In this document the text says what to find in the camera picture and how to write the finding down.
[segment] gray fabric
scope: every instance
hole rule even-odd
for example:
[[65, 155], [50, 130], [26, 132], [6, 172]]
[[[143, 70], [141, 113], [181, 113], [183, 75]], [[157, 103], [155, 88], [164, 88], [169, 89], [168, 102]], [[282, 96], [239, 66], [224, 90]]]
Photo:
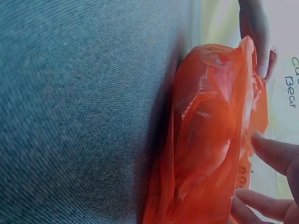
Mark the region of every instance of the gray fabric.
[[0, 224], [138, 223], [182, 0], [0, 0]]

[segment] finger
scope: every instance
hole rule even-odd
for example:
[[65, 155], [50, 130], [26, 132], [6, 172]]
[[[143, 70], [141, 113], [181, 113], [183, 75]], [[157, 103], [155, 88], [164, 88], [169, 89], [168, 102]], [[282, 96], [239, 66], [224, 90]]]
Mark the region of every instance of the finger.
[[234, 196], [230, 214], [238, 223], [261, 224], [261, 220], [237, 196]]
[[276, 63], [277, 63], [276, 50], [271, 49], [270, 55], [269, 55], [269, 64], [268, 64], [268, 70], [267, 70], [267, 75], [266, 75], [266, 82], [269, 82], [271, 80]]
[[286, 212], [294, 202], [293, 200], [274, 199], [247, 189], [238, 189], [235, 191], [235, 195], [263, 216], [281, 222], [284, 221]]
[[265, 163], [287, 177], [291, 193], [299, 206], [299, 146], [263, 138], [254, 133], [252, 147]]
[[270, 32], [268, 22], [260, 10], [250, 15], [249, 25], [252, 30], [257, 56], [257, 74], [265, 78], [267, 75], [270, 54]]
[[285, 176], [292, 161], [299, 156], [298, 146], [265, 139], [259, 133], [252, 135], [251, 144], [258, 157]]

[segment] denim fabric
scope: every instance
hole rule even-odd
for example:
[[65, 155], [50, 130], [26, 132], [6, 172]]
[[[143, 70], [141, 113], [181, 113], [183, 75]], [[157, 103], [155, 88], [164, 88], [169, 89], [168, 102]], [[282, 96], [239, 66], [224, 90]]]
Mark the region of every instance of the denim fabric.
[[139, 223], [189, 1], [0, 0], [0, 224]]

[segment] hand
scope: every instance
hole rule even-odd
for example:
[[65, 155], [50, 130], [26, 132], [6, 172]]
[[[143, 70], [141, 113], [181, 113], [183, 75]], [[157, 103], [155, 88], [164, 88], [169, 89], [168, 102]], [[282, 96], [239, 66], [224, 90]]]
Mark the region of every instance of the hand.
[[270, 31], [263, 0], [239, 0], [241, 38], [249, 35], [255, 44], [258, 76], [271, 78], [276, 63], [276, 52], [271, 51]]
[[299, 223], [299, 146], [267, 140], [260, 134], [251, 137], [255, 153], [268, 165], [287, 177], [294, 200], [278, 200], [251, 190], [238, 189], [232, 201], [231, 215], [240, 224], [265, 224], [253, 211], [284, 222]]

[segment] orange plastic bag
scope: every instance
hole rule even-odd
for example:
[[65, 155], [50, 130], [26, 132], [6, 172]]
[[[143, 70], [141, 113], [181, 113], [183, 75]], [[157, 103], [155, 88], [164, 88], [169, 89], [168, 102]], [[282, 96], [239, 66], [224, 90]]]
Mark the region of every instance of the orange plastic bag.
[[167, 141], [153, 163], [144, 224], [228, 223], [237, 174], [248, 173], [239, 161], [252, 154], [251, 134], [268, 125], [265, 81], [255, 70], [250, 37], [237, 49], [195, 47], [182, 62]]

